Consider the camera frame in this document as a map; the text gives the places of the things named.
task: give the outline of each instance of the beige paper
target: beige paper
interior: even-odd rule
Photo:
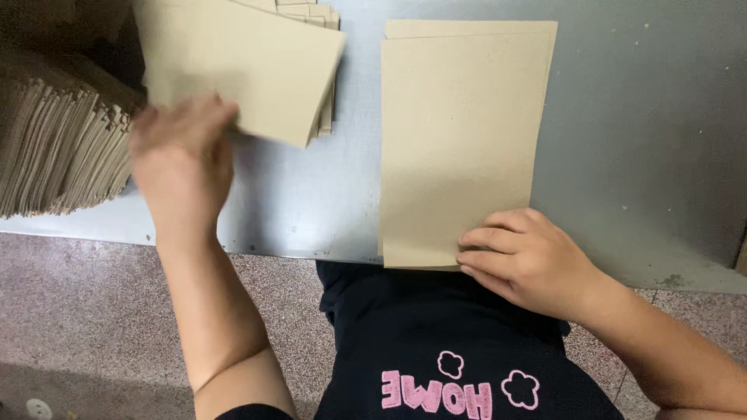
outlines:
[[[275,0],[231,0],[238,3],[244,4],[245,6],[256,7],[259,10],[266,12],[277,13],[278,8],[275,4]]]
[[[550,37],[550,48],[548,50],[547,76],[550,76],[550,68],[555,48],[557,35],[557,22],[555,21],[513,21],[513,20],[402,20],[390,19],[386,22],[385,35],[388,39],[421,38],[421,37],[458,37],[467,35],[492,35],[492,34],[526,34],[533,32],[546,33]],[[379,224],[379,255],[384,253],[384,241]]]
[[[306,146],[345,34],[232,1],[172,0],[147,6],[140,16],[157,18],[146,22],[188,28],[146,29],[143,55],[152,102],[170,104],[215,89],[239,102],[238,126],[245,132]]]
[[[456,239],[529,204],[549,36],[382,43],[387,267],[454,266]]]
[[[289,4],[315,4],[317,0],[277,0],[278,6],[285,6]]]

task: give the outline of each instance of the person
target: person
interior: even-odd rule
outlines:
[[[148,107],[131,133],[196,417],[297,418],[262,318],[216,236],[232,181],[217,95]],[[621,419],[565,357],[572,321],[612,349],[659,419],[744,419],[747,373],[721,348],[598,270],[540,212],[466,232],[461,271],[318,262],[335,330],[316,419]]]

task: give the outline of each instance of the right hand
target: right hand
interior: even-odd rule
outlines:
[[[462,271],[509,302],[579,324],[593,316],[605,294],[625,289],[596,268],[586,254],[542,213],[495,213],[484,227],[466,232],[456,260]]]
[[[153,217],[159,248],[211,242],[231,188],[231,144],[223,136],[236,102],[207,95],[173,109],[149,106],[134,122],[135,183]]]

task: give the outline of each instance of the gray table surface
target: gray table surface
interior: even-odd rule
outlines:
[[[556,20],[532,207],[628,285],[747,293],[747,3],[333,0],[349,34],[335,134],[306,150],[235,138],[226,250],[380,262],[380,40],[387,19]],[[0,231],[153,244],[133,186]]]

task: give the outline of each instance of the stack of paper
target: stack of paper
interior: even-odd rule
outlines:
[[[140,0],[151,102],[217,90],[243,131],[305,147],[332,132],[340,16],[304,0]]]
[[[389,21],[379,251],[453,269],[457,240],[529,205],[556,22]]]
[[[114,198],[129,177],[129,112],[138,102],[84,57],[50,62],[0,49],[0,217]]]

